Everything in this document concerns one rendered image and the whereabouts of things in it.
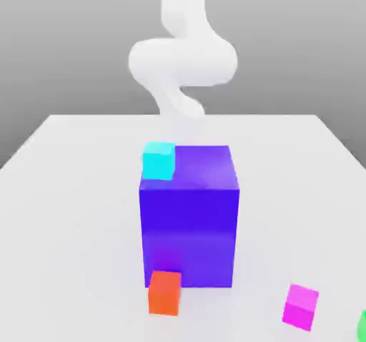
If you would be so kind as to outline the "small cyan cube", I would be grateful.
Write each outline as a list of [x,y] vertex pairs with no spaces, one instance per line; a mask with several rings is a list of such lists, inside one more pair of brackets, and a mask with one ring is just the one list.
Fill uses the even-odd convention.
[[175,171],[175,144],[148,142],[142,154],[142,178],[144,180],[171,180]]

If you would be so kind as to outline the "small orange cube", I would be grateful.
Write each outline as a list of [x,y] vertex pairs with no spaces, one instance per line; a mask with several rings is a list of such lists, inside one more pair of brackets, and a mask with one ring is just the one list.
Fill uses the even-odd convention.
[[149,284],[149,313],[177,316],[181,295],[181,274],[155,270]]

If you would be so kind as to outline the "small magenta cube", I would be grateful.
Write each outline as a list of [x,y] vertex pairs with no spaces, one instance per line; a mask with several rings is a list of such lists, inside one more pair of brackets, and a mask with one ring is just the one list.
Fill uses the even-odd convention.
[[287,294],[282,322],[311,331],[319,292],[292,283]]

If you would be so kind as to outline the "small green cube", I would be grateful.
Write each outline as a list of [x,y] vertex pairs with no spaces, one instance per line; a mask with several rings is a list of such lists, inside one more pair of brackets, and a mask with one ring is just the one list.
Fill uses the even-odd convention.
[[357,324],[357,341],[366,342],[366,309],[361,313]]

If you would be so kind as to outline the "large purple box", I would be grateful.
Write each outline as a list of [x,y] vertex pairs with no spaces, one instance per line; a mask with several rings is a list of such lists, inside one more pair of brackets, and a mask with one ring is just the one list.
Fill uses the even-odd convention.
[[178,146],[171,180],[141,180],[144,282],[159,270],[184,288],[231,287],[239,194],[226,145]]

